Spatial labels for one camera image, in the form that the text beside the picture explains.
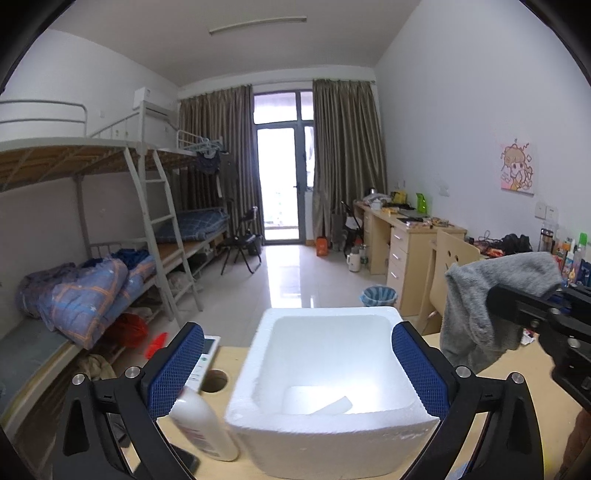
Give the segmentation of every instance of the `gray cloth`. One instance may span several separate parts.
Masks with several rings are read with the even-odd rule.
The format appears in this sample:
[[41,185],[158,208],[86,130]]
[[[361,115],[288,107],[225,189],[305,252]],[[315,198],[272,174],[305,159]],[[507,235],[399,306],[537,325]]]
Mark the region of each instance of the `gray cloth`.
[[445,274],[447,303],[441,326],[440,347],[454,365],[479,373],[507,350],[517,350],[522,328],[507,320],[491,319],[486,295],[503,284],[543,297],[560,285],[560,272],[552,255],[530,252],[454,264]]

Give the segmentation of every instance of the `poster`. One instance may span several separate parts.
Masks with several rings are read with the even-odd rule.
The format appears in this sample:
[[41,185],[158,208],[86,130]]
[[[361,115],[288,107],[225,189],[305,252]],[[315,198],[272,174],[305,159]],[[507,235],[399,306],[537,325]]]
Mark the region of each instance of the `poster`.
[[518,139],[502,154],[501,188],[512,192],[535,193],[536,171],[534,160],[528,152],[530,144],[519,145]]

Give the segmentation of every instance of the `blue trash bag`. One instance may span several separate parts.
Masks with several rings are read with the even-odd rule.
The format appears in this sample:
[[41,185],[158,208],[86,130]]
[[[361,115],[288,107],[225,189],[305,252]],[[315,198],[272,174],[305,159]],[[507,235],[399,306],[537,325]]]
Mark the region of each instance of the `blue trash bag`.
[[359,297],[366,307],[392,307],[397,298],[396,290],[383,285],[366,288]]

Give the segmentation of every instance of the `metal bolt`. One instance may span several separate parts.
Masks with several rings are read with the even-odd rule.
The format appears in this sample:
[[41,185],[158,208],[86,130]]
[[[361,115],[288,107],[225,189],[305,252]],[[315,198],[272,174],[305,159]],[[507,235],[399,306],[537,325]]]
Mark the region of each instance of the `metal bolt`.
[[80,385],[84,380],[85,380],[85,376],[84,374],[76,374],[74,375],[74,378],[72,378],[72,383],[74,385]]
[[461,378],[468,378],[470,375],[472,375],[470,369],[468,367],[464,367],[463,365],[460,365],[456,368],[456,373],[457,376]]
[[515,372],[514,374],[511,374],[511,379],[513,380],[513,382],[517,383],[517,384],[522,384],[525,381],[525,378],[523,377],[523,375]]
[[581,342],[579,342],[576,338],[569,338],[566,340],[566,343],[568,343],[572,348],[579,348],[581,346]]
[[125,376],[127,378],[135,378],[139,375],[139,372],[141,370],[139,369],[139,367],[129,367],[126,371],[125,371]]

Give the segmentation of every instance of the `orange bag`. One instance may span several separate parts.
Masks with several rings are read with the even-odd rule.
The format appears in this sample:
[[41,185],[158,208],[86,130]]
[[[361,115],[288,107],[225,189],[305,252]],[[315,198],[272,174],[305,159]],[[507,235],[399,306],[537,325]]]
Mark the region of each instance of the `orange bag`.
[[329,241],[325,236],[316,239],[316,256],[326,257],[329,254]]

